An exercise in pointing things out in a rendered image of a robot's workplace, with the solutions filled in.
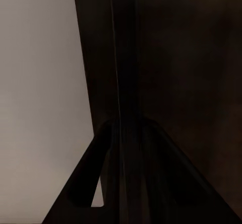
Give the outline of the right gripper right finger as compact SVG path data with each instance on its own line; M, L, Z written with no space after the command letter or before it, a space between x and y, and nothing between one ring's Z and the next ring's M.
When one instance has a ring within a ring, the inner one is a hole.
M242 224L242 220L152 119L140 118L151 224Z

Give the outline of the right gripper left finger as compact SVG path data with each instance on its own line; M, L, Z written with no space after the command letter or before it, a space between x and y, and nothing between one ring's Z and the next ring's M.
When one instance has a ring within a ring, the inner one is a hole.
M119 117L106 120L41 224L119 224ZM105 204L92 207L110 149Z

